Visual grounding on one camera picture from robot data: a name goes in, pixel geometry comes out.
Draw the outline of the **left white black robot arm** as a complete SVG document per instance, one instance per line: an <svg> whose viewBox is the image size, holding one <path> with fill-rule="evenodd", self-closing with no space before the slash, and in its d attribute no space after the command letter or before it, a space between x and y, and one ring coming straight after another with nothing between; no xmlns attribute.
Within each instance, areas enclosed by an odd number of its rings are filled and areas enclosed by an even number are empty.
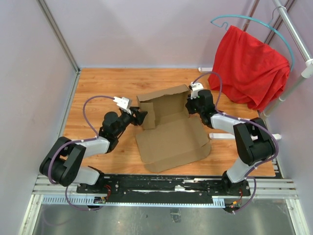
<svg viewBox="0 0 313 235"><path fill-rule="evenodd" d="M108 112L104 116L98 137L75 141L66 137L58 138L42 161L39 172L53 184L64 187L72 183L87 184L93 193L101 193L105 187L104 180L100 179L101 171L81 166L82 160L112 152L128 125L142 125L147 113L139 107L131 107L129 113L121 110L121 115Z"/></svg>

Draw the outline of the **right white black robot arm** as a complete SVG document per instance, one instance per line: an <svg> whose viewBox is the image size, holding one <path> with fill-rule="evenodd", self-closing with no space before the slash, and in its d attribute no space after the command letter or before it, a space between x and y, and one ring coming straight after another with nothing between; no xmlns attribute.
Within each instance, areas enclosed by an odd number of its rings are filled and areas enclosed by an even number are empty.
<svg viewBox="0 0 313 235"><path fill-rule="evenodd" d="M235 137L238 158L222 175L219 187L232 196L245 189L246 178L258 165L277 153L277 140L268 131L261 118L242 119L216 109L209 90L191 88L186 108L190 114L198 114L202 123L211 129L220 129Z"/></svg>

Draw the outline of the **brown cardboard box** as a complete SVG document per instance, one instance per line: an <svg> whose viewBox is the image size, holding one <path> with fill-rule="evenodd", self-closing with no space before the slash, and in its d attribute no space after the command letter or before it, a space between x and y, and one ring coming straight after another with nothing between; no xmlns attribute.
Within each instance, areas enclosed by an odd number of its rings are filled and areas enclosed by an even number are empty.
<svg viewBox="0 0 313 235"><path fill-rule="evenodd" d="M186 85L137 96L137 103L147 115L136 142L145 168L159 173L177 166L205 159L211 141L199 117L190 116Z"/></svg>

